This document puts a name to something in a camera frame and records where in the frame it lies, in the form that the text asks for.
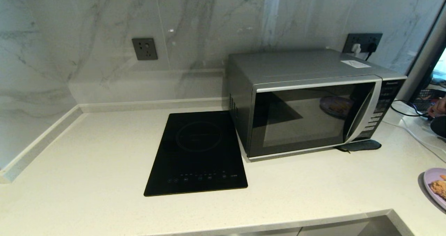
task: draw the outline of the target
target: plate inside microwave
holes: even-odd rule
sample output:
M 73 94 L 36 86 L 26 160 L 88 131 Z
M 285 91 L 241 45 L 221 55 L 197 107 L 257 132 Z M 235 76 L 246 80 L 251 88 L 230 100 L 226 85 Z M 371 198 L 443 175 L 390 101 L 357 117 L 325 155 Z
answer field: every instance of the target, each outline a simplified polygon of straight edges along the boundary
M 346 119 L 353 106 L 352 100 L 339 96 L 323 97 L 319 103 L 322 111 L 340 119 Z

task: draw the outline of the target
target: black cable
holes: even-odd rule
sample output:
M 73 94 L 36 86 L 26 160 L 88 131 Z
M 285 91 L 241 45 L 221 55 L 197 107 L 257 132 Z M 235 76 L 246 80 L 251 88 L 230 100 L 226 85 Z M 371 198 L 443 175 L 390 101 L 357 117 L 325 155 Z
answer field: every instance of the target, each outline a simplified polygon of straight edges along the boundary
M 403 103 L 407 104 L 408 106 L 412 107 L 412 108 L 415 110 L 415 112 L 417 113 L 417 115 L 410 115 L 410 114 L 405 114 L 405 113 L 402 113 L 402 112 L 400 112 L 400 111 L 397 111 L 395 108 L 393 108 L 392 104 L 390 104 L 390 108 L 391 108 L 392 110 L 394 110 L 395 112 L 398 112 L 398 113 L 400 113 L 400 114 L 403 114 L 403 115 L 405 115 L 405 116 L 409 116 L 409 117 L 425 117 L 425 118 L 429 117 L 429 116 L 427 115 L 427 112 L 426 112 L 426 113 L 421 113 L 421 112 L 419 112 L 418 109 L 417 109 L 417 107 L 416 107 L 414 104 L 412 104 L 412 103 L 410 103 L 410 102 L 408 102 L 408 101 L 400 101 L 400 102 L 403 102 Z
M 371 55 L 372 53 L 376 52 L 376 48 L 377 48 L 377 47 L 378 47 L 378 45 L 377 45 L 376 43 L 371 43 L 371 44 L 368 45 L 368 47 L 367 47 L 368 56 L 367 56 L 367 58 L 365 59 L 365 61 L 367 61 L 368 58 L 370 58 L 370 55 Z
M 369 53 L 368 53 L 368 56 L 367 56 L 367 58 L 365 59 L 365 61 L 367 61 L 368 58 L 370 58 L 370 55 L 371 55 L 372 53 L 373 53 L 373 52 L 369 52 Z

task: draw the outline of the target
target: kitchen counter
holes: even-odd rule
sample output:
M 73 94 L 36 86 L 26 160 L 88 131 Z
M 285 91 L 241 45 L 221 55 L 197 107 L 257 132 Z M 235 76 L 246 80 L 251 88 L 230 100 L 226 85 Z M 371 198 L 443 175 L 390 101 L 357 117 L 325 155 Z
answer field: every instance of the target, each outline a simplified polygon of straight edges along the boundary
M 373 136 L 378 150 L 244 158 L 246 189 L 144 197 L 169 113 L 213 110 L 221 108 L 82 114 L 13 183 L 0 185 L 0 235 L 221 235 L 392 209 L 414 235 L 444 235 L 446 214 L 418 178 L 446 164 L 385 123 Z

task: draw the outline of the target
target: power cord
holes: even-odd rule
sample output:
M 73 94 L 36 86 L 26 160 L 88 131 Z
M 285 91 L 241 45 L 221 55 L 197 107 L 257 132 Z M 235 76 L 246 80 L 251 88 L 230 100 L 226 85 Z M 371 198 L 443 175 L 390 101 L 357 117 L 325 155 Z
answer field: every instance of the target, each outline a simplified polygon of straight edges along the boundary
M 411 132 L 411 130 L 409 130 L 409 129 L 407 128 L 406 121 L 405 121 L 404 119 L 401 119 L 401 120 L 403 121 L 404 126 L 397 125 L 397 124 L 392 124 L 392 123 L 387 122 L 387 121 L 385 121 L 385 120 L 383 120 L 383 122 L 386 123 L 386 124 L 393 125 L 393 126 L 396 126 L 396 127 L 399 127 L 399 128 L 404 129 L 404 130 L 407 131 L 407 132 L 408 132 L 408 133 L 409 133 L 409 134 L 410 134 L 416 141 L 418 141 L 419 144 L 422 144 L 422 146 L 424 146 L 426 149 L 428 149 L 428 150 L 431 151 L 434 155 L 436 155 L 437 158 L 439 158 L 441 161 L 443 161 L 444 163 L 446 163 L 446 161 L 445 161 L 444 159 L 442 159 L 439 155 L 437 155 L 436 152 L 434 152 L 433 150 L 431 150 L 429 147 L 431 147 L 431 148 L 435 148 L 435 149 L 437 149 L 437 150 L 440 150 L 440 151 L 442 151 L 442 152 L 446 155 L 446 151 L 445 151 L 445 150 L 443 150 L 442 148 L 440 148 L 440 147 L 438 147 L 438 146 L 434 146 L 434 145 L 428 144 L 428 143 L 422 141 L 421 139 L 419 139 L 413 132 Z
M 376 48 L 377 48 L 377 47 L 378 47 L 378 45 L 375 44 L 375 43 L 371 43 L 371 44 L 368 45 L 368 47 L 367 47 L 368 55 L 367 55 L 367 58 L 365 59 L 365 61 L 367 61 L 368 58 L 370 58 L 370 55 L 371 55 L 372 53 L 376 52 Z
M 396 101 L 394 101 L 394 102 L 397 102 L 397 101 L 403 102 L 403 103 L 407 104 L 408 106 L 412 107 L 412 108 L 415 110 L 415 112 L 417 113 L 417 115 L 410 115 L 410 114 L 406 114 L 406 113 L 400 112 L 400 111 L 398 111 L 397 109 L 393 108 L 393 106 L 390 104 L 390 108 L 391 108 L 392 110 L 394 110 L 395 112 L 398 112 L 399 114 L 402 114 L 402 115 L 404 115 L 404 116 L 409 116 L 409 117 L 425 117 L 425 118 L 428 118 L 428 117 L 429 117 L 429 116 L 427 115 L 427 113 L 421 113 L 421 112 L 419 112 L 419 111 L 417 110 L 417 107 L 416 107 L 414 104 L 412 104 L 412 103 L 410 103 L 410 102 L 408 102 L 408 101 L 401 101 L 401 100 L 396 100 Z

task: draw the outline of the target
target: microwave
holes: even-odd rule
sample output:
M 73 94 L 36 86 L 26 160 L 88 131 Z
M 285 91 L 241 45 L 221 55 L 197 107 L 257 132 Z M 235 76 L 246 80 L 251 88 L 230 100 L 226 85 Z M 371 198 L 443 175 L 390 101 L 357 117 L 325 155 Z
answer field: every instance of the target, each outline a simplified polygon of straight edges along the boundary
M 232 54 L 226 67 L 250 159 L 370 139 L 406 78 L 331 49 Z

